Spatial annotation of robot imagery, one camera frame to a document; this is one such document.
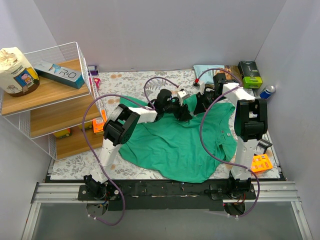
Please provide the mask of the green garment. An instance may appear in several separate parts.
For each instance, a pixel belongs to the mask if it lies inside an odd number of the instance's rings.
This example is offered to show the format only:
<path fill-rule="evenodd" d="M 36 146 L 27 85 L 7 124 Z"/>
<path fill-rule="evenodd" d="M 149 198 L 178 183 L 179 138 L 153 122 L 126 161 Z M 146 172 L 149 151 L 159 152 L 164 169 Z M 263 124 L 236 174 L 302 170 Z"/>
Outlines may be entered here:
<path fill-rule="evenodd" d="M 178 121 L 165 114 L 159 121 L 137 124 L 121 157 L 141 168 L 155 170 L 165 178 L 189 183 L 206 181 L 220 162 L 235 155 L 237 142 L 229 127 L 235 106 L 216 103 L 209 113 Z"/>

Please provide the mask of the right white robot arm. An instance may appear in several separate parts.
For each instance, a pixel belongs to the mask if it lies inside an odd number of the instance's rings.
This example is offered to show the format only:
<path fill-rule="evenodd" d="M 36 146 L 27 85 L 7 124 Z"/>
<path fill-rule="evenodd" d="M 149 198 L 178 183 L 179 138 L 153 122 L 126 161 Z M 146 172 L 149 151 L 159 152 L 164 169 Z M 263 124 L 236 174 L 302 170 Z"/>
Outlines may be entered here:
<path fill-rule="evenodd" d="M 235 106 L 234 131 L 237 135 L 237 147 L 235 162 L 229 163 L 232 166 L 230 178 L 233 182 L 226 186 L 226 192 L 230 198 L 237 199 L 245 192 L 244 186 L 251 184 L 254 151 L 268 130 L 267 101 L 247 93 L 242 81 L 226 70 L 213 77 L 214 88 L 207 91 L 205 83 L 200 80 L 203 75 L 201 73 L 194 81 L 199 87 L 194 114 L 204 113 L 206 117 L 214 104 L 222 98 L 227 98 Z"/>

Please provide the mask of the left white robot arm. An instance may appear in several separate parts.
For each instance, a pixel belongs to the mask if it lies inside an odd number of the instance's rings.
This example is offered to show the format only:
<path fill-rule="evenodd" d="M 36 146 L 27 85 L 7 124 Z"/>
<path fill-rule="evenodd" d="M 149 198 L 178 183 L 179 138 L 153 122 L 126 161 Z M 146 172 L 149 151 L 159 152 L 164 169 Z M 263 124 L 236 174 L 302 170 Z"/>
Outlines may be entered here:
<path fill-rule="evenodd" d="M 126 144 L 134 133 L 138 124 L 154 123 L 159 121 L 164 114 L 173 114 L 182 122 L 192 119 L 188 106 L 184 100 L 189 93 L 183 88 L 175 97 L 167 89 L 162 89 L 147 106 L 128 107 L 119 104 L 111 116 L 103 125 L 103 141 L 99 156 L 97 156 L 98 167 L 89 175 L 84 177 L 86 191 L 95 200 L 104 199 L 107 196 L 108 181 L 107 169 L 113 164 L 122 145 Z"/>

